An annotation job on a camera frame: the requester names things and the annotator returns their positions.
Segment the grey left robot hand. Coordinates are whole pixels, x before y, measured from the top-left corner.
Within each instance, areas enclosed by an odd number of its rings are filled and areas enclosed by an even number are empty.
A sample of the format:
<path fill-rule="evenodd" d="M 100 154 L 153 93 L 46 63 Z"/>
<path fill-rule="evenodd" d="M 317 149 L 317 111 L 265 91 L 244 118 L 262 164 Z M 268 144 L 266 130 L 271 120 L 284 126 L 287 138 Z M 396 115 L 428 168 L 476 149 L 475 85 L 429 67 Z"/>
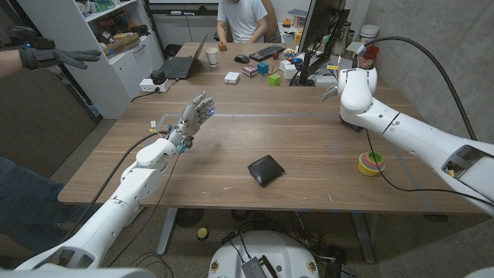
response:
<path fill-rule="evenodd" d="M 191 148 L 194 135 L 201 125 L 215 113 L 214 100 L 207 98 L 203 91 L 194 98 L 182 111 L 178 123 L 168 133 L 167 140 L 176 148 Z"/>

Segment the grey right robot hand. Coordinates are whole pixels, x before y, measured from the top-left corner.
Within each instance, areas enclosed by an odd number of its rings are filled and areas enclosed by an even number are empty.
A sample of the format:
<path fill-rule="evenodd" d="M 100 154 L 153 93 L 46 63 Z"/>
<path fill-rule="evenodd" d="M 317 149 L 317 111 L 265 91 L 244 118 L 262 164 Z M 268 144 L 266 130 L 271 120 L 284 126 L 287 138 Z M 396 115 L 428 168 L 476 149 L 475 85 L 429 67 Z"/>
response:
<path fill-rule="evenodd" d="M 320 102 L 322 103 L 323 101 L 327 100 L 329 97 L 339 96 L 339 95 L 340 95 L 340 93 L 338 90 L 338 86 L 330 86 L 321 95 Z"/>

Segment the operator gloved hand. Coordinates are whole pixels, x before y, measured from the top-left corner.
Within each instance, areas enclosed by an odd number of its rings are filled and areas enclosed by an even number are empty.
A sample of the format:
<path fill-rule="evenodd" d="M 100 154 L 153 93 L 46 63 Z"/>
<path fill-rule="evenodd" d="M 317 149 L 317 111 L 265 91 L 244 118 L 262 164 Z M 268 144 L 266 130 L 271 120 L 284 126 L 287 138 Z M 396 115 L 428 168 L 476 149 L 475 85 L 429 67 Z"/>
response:
<path fill-rule="evenodd" d="M 97 62 L 101 51 L 97 49 L 65 51 L 57 49 L 52 39 L 39 37 L 29 27 L 11 26 L 8 36 L 12 46 L 19 51 L 22 66 L 28 70 L 37 70 L 67 64 L 85 70 L 86 62 Z"/>

